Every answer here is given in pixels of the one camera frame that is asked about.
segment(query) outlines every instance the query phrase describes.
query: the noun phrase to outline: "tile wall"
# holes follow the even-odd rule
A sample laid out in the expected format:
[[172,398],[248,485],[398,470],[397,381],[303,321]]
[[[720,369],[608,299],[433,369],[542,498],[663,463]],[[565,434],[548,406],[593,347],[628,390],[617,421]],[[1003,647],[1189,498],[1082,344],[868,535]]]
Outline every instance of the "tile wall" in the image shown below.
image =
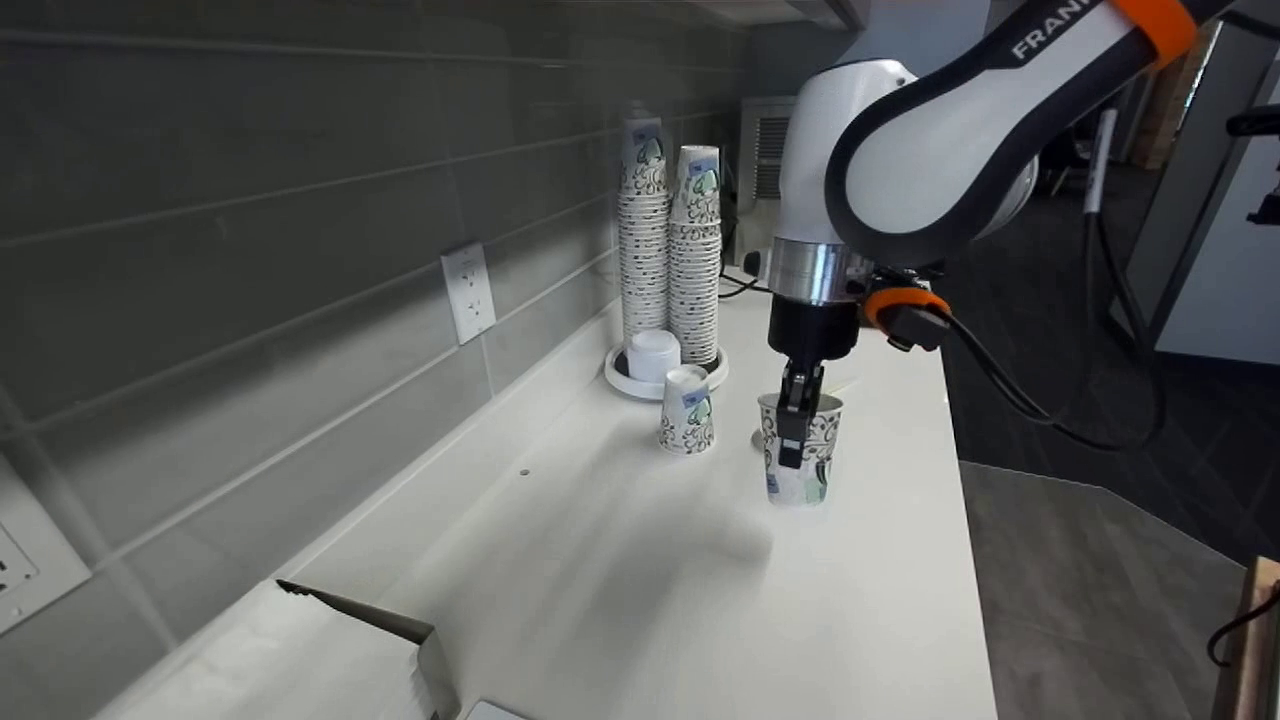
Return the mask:
[[98,707],[596,318],[625,103],[732,143],[740,49],[677,0],[0,6],[0,451],[93,563],[0,717]]

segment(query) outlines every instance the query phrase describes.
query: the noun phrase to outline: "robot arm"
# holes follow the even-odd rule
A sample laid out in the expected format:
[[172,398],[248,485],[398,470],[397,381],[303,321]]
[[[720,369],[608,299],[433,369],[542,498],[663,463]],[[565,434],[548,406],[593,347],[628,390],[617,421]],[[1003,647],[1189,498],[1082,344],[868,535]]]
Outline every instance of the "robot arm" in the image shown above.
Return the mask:
[[955,63],[891,61],[810,75],[783,147],[766,344],[786,357],[780,459],[801,463],[824,360],[850,354],[860,306],[999,228],[1037,154],[1227,0],[1028,0]]

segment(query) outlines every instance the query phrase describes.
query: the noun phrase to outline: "electrical outlet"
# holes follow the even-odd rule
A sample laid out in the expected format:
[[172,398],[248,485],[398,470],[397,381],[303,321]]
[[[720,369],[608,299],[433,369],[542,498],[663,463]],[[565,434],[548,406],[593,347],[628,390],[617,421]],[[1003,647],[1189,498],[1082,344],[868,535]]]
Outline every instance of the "electrical outlet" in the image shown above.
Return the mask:
[[0,632],[84,586],[86,567],[0,458]]
[[451,258],[440,258],[440,270],[443,270],[454,341],[466,344],[471,336],[495,324],[482,250],[466,245]]

